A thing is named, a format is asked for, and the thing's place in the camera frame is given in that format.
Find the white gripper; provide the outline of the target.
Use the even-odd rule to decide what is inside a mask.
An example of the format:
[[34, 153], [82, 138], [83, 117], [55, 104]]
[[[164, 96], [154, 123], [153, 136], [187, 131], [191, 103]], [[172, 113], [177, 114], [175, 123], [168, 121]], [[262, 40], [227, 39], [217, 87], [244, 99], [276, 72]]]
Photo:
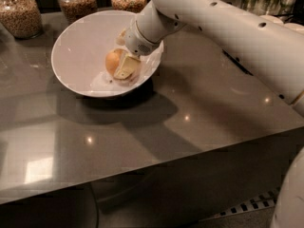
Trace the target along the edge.
[[[129, 27], [123, 29], [116, 37], [115, 42], [119, 46], [126, 46], [136, 56], [148, 56], [159, 47], [159, 43], [152, 43], [140, 33], [136, 20], [132, 19]], [[114, 78], [125, 80], [131, 76], [140, 66], [141, 60], [129, 53], [124, 52], [120, 58], [119, 65], [114, 72]]]

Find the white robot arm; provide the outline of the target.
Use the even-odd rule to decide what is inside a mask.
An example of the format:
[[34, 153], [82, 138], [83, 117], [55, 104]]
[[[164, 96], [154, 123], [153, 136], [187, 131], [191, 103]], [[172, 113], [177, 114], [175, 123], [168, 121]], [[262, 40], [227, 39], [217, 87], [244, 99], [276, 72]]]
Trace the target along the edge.
[[[183, 25], [202, 31], [297, 113], [303, 111], [303, 37], [220, 0], [151, 0], [125, 33], [149, 55]], [[170, 161], [143, 195], [148, 228], [207, 218], [272, 187], [280, 189], [268, 228], [303, 228], [303, 131], [298, 128]]]

